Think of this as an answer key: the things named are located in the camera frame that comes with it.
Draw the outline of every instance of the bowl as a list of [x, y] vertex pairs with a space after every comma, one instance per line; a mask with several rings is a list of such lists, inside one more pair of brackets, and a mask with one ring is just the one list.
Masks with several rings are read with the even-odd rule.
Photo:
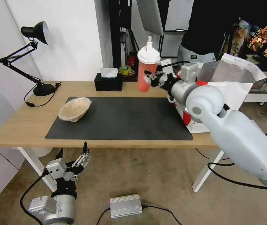
[[62, 121], [76, 122], [90, 108], [91, 100], [86, 97], [78, 97], [68, 101], [58, 112], [58, 117]]

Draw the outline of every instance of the red bottle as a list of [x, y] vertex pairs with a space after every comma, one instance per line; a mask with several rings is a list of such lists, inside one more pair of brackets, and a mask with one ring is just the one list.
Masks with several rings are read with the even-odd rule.
[[137, 57], [139, 59], [139, 72], [137, 80], [137, 89], [141, 92], [147, 92], [151, 86], [150, 83], [147, 83], [144, 79], [144, 71], [150, 71], [151, 73], [156, 72], [157, 63], [160, 61], [161, 57], [159, 52], [152, 47], [152, 37], [148, 37], [147, 45], [144, 46]]

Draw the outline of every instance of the grey pants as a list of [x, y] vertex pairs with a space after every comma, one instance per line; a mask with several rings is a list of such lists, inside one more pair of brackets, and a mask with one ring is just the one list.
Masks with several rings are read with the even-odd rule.
[[180, 45], [177, 52], [177, 61], [189, 61], [191, 63], [209, 63], [216, 61], [216, 59], [213, 52], [205, 55], [198, 55], [195, 52], [192, 52]]

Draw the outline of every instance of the robotic arm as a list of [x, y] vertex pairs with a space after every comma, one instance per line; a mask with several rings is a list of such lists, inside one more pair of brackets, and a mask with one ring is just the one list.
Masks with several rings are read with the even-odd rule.
[[82, 155], [76, 161], [64, 163], [63, 149], [56, 159], [46, 166], [50, 176], [56, 180], [57, 189], [49, 196], [34, 198], [29, 212], [43, 224], [68, 225], [75, 221], [76, 180], [90, 160], [87, 143], [84, 143]]
[[208, 127], [212, 139], [236, 165], [267, 186], [267, 137], [260, 128], [243, 113], [228, 110], [218, 88], [197, 85], [200, 69], [196, 63], [184, 64], [181, 78], [164, 70], [158, 66], [156, 74], [145, 71], [146, 82], [165, 89], [193, 120]]

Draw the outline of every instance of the desk lamp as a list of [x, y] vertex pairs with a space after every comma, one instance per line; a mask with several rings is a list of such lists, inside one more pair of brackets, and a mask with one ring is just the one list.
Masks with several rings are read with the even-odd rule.
[[[22, 27], [21, 33], [22, 33], [22, 35], [27, 37], [31, 42], [29, 44], [27, 44], [26, 46], [24, 46], [23, 48], [15, 51], [14, 53], [12, 53], [12, 54], [4, 57], [4, 58], [1, 58], [0, 63], [7, 66], [8, 68], [14, 70], [15, 72], [21, 74], [22, 76], [26, 77], [27, 79], [31, 80], [32, 82], [34, 82], [36, 84], [36, 87], [34, 88], [33, 93], [36, 96], [46, 96], [46, 95], [49, 95], [51, 93], [55, 93], [56, 89], [60, 85], [56, 85], [54, 87], [52, 84], [44, 84], [41, 82], [41, 80], [39, 78], [34, 77], [32, 75], [29, 75], [29, 74], [23, 72], [22, 70], [14, 67], [12, 65], [12, 63], [14, 61], [22, 58], [23, 56], [25, 56], [25, 55], [27, 55], [27, 54], [29, 54], [29, 53], [31, 53], [37, 49], [38, 42], [35, 41], [35, 38], [44, 44], [49, 43], [49, 40], [50, 40], [49, 30], [48, 30], [48, 26], [47, 26], [46, 22], [45, 21], [39, 22], [34, 27]], [[32, 47], [32, 49], [27, 51], [24, 54], [15, 55], [16, 53], [24, 50], [27, 47]]]

